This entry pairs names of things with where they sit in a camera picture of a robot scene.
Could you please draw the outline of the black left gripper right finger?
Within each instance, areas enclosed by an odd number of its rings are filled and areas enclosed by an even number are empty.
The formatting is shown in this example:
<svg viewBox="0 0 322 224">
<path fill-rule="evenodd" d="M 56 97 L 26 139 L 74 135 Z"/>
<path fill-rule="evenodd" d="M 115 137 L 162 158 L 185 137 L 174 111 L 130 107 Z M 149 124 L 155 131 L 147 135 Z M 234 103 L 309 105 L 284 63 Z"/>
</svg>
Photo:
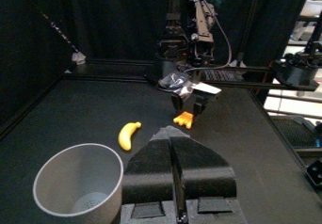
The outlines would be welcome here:
<svg viewBox="0 0 322 224">
<path fill-rule="evenodd" d="M 179 130 L 167 136 L 178 224 L 247 224 L 229 162 Z"/>
</svg>

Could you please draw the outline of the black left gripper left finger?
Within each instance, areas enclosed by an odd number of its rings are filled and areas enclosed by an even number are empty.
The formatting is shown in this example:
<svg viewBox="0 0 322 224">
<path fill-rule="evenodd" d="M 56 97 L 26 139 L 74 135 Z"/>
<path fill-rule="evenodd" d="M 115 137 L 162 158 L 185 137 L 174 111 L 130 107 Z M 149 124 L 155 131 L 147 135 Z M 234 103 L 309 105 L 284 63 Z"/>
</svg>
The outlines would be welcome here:
<svg viewBox="0 0 322 224">
<path fill-rule="evenodd" d="M 166 126 L 131 157 L 123 177 L 121 224 L 177 224 L 170 137 Z"/>
</svg>

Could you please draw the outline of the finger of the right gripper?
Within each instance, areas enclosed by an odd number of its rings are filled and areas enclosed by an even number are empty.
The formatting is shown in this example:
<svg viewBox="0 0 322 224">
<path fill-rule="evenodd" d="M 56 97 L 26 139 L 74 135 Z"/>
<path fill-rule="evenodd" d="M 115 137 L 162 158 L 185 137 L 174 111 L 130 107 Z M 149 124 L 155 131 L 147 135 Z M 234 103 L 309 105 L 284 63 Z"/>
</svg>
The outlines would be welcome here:
<svg viewBox="0 0 322 224">
<path fill-rule="evenodd" d="M 174 105 L 174 108 L 178 112 L 183 110 L 183 99 L 179 95 L 173 94 L 171 95 L 171 102 Z"/>
<path fill-rule="evenodd" d="M 199 116 L 206 109 L 206 103 L 205 102 L 195 102 L 193 106 L 193 113 L 195 116 Z"/>
</svg>

